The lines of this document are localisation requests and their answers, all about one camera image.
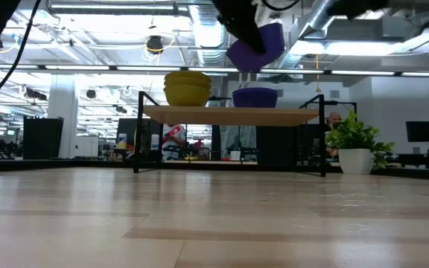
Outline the black computer monitor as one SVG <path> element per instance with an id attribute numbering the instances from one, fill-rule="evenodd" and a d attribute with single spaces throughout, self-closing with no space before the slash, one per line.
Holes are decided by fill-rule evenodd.
<path id="1" fill-rule="evenodd" d="M 429 142 L 429 121 L 407 121 L 406 128 L 409 142 Z"/>

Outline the silver ribbed air duct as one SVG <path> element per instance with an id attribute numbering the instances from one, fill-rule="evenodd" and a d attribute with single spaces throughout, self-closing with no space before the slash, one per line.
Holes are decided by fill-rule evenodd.
<path id="1" fill-rule="evenodd" d="M 193 20 L 192 33 L 200 65 L 218 67 L 225 60 L 226 32 L 218 21 L 218 11 L 211 5 L 191 5 L 188 7 Z"/>
<path id="2" fill-rule="evenodd" d="M 286 50 L 278 68 L 294 68 L 299 61 L 309 54 L 308 42 L 305 37 L 314 40 L 323 40 L 328 33 L 328 26 L 334 21 L 334 16 L 329 16 L 327 10 L 336 0 L 315 0 L 311 12 L 295 19 L 290 29 L 290 48 Z"/>

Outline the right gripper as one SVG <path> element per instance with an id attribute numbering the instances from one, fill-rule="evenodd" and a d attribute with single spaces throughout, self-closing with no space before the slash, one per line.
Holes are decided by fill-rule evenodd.
<path id="1" fill-rule="evenodd" d="M 218 21 L 255 53 L 266 52 L 262 35 L 255 23 L 258 5 L 252 0 L 211 0 L 218 11 Z"/>

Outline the yellow patterned mini bowl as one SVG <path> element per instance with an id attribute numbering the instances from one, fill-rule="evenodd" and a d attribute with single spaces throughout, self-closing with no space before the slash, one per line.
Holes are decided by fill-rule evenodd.
<path id="1" fill-rule="evenodd" d="M 170 106 L 205 106 L 211 89 L 195 84 L 179 84 L 166 86 L 164 93 Z"/>
<path id="2" fill-rule="evenodd" d="M 210 89 L 212 87 L 212 80 L 206 74 L 196 71 L 172 71 L 165 75 L 165 85 L 192 85 Z"/>

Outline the wooden shelf with black legs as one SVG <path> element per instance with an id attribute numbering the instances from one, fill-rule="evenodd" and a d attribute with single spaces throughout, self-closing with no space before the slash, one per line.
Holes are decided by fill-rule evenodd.
<path id="1" fill-rule="evenodd" d="M 236 108 L 236 107 L 204 107 L 204 106 L 161 106 L 148 93 L 140 92 L 138 96 L 138 115 L 136 125 L 135 147 L 133 151 L 133 172 L 138 173 L 144 166 L 141 157 L 142 116 L 147 115 L 160 125 L 171 123 L 206 124 L 215 126 L 255 126 L 255 127 L 297 127 L 311 119 L 318 118 L 320 127 L 324 127 L 325 106 L 334 105 L 333 100 L 325 100 L 318 94 L 307 100 L 297 109 L 275 108 Z M 293 150 L 293 163 L 290 166 L 249 165 L 242 161 L 215 162 L 201 165 L 170 164 L 162 161 L 162 150 L 158 149 L 156 169 L 180 170 L 235 170 L 235 171 L 270 171 L 270 172 L 318 172 L 326 176 L 332 169 L 327 166 L 326 157 L 320 158 L 317 167 L 298 166 L 297 149 Z"/>

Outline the long horizontal light bar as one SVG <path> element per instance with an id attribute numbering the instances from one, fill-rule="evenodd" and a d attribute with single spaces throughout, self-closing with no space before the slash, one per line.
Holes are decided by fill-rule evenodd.
<path id="1" fill-rule="evenodd" d="M 83 65 L 28 65 L 16 67 L 17 71 L 71 71 L 73 73 L 96 72 L 171 72 L 171 71 L 198 71 L 207 73 L 239 73 L 236 68 L 216 67 L 179 67 L 179 66 L 83 66 Z M 418 77 L 429 78 L 429 71 L 352 71 L 331 69 L 277 69 L 263 68 L 257 74 L 307 74 L 307 75 L 334 75 L 334 76 L 372 76 L 372 77 Z"/>

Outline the blue plastic mini bowl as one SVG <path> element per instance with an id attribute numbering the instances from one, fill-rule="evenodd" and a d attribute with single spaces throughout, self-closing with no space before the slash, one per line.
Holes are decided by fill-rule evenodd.
<path id="1" fill-rule="evenodd" d="M 235 107 L 275 108 L 278 93 L 274 89 L 251 87 L 238 89 L 232 93 Z"/>
<path id="2" fill-rule="evenodd" d="M 237 40 L 227 49 L 226 55 L 241 72 L 259 72 L 264 66 L 280 58 L 285 52 L 282 24 L 275 22 L 259 28 L 265 52 L 258 54 L 245 42 Z"/>

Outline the black cabinet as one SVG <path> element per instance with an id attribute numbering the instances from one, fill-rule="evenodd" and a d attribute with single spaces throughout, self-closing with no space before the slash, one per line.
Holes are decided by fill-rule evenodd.
<path id="1" fill-rule="evenodd" d="M 256 127 L 257 161 L 263 166 L 293 166 L 296 127 Z"/>

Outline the black aluminium table frame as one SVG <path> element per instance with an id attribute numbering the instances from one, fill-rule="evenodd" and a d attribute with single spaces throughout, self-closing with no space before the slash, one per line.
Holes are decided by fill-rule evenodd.
<path id="1" fill-rule="evenodd" d="M 105 162 L 88 160 L 0 160 L 0 172 L 20 170 L 40 170 L 49 168 L 131 168 L 132 162 Z M 172 169 L 172 170 L 216 170 L 216 171 L 266 171 L 266 172 L 296 172 L 321 174 L 319 167 L 310 166 L 261 166 L 251 165 L 247 162 L 242 164 L 220 164 L 201 162 L 163 162 L 160 165 L 152 162 L 142 162 L 140 170 Z M 412 179 L 429 180 L 429 169 L 409 169 L 403 167 L 388 167 L 373 172 L 379 176 L 396 176 Z"/>

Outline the green plant in white pot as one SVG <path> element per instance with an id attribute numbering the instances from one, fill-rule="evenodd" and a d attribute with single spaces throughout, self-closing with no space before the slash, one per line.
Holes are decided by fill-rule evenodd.
<path id="1" fill-rule="evenodd" d="M 343 173 L 367 175 L 384 169 L 386 157 L 393 154 L 395 143 L 376 141 L 378 136 L 377 128 L 365 125 L 355 112 L 350 111 L 325 134 L 325 143 L 337 153 Z"/>

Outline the black room partition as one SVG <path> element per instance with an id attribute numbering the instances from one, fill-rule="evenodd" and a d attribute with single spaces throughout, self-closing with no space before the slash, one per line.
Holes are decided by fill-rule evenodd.
<path id="1" fill-rule="evenodd" d="M 63 131 L 63 118 L 27 118 L 23 120 L 23 159 L 57 159 Z"/>

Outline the dark computer monitor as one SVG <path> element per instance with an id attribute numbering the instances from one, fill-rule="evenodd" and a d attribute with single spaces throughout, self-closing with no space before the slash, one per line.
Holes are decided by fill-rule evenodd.
<path id="1" fill-rule="evenodd" d="M 118 129 L 117 129 L 117 143 L 118 143 L 118 134 L 126 133 L 127 134 L 127 148 L 132 150 L 135 147 L 136 143 L 136 128 L 137 128 L 137 120 L 135 118 L 120 118 L 118 120 Z M 150 119 L 142 119 L 142 135 L 141 148 L 148 148 L 150 146 L 150 138 L 151 138 L 151 120 Z"/>

